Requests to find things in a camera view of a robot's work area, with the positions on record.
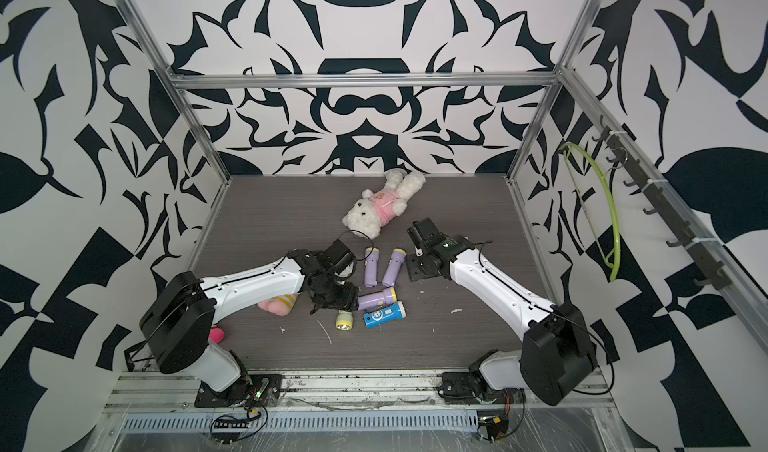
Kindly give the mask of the green flashlight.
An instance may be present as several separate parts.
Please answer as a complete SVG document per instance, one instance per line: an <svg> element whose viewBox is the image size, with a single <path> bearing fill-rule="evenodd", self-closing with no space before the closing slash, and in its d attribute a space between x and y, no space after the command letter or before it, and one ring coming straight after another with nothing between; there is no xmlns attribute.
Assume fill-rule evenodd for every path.
<svg viewBox="0 0 768 452"><path fill-rule="evenodd" d="M335 327L340 331L349 331L354 326L354 315L350 311L340 310L337 314Z"/></svg>

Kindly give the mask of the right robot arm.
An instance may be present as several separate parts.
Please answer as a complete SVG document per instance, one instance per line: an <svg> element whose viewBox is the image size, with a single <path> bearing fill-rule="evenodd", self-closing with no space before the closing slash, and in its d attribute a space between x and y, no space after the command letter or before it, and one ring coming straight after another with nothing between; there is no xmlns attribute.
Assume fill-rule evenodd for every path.
<svg viewBox="0 0 768 452"><path fill-rule="evenodd" d="M415 252L406 258L413 281L442 277L472 292L520 339L519 351L491 351L469 367L475 396L528 389L558 405L598 365L594 342L580 309L557 305L511 278L463 235L449 236L425 218L408 228Z"/></svg>

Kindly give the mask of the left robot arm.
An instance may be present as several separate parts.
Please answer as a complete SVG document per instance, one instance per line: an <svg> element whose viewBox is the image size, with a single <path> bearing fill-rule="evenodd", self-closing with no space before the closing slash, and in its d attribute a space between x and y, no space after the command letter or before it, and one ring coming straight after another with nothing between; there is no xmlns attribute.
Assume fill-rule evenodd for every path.
<svg viewBox="0 0 768 452"><path fill-rule="evenodd" d="M282 258L246 271L199 278L191 271L173 277L139 322L144 344L165 375L189 374L216 393L251 379L236 355L210 338L220 320L283 295L305 294L314 312L351 312L359 287L349 281L357 258L341 240L320 251L292 249Z"/></svg>

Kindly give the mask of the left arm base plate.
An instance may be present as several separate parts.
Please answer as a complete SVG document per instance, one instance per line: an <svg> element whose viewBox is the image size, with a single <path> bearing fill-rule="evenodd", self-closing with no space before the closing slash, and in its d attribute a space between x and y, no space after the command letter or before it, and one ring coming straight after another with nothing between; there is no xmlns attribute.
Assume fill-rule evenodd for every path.
<svg viewBox="0 0 768 452"><path fill-rule="evenodd" d="M280 399L283 378L281 374L250 374L248 379L241 378L221 392L216 392L207 383L201 382L194 407L271 407Z"/></svg>

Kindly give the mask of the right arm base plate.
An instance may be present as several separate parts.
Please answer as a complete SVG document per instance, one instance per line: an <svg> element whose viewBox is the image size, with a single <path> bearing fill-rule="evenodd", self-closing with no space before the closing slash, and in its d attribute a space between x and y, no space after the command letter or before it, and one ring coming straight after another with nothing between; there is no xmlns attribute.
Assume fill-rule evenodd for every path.
<svg viewBox="0 0 768 452"><path fill-rule="evenodd" d="M443 372L436 391L449 404L514 405L526 402L523 389L492 389L475 372Z"/></svg>

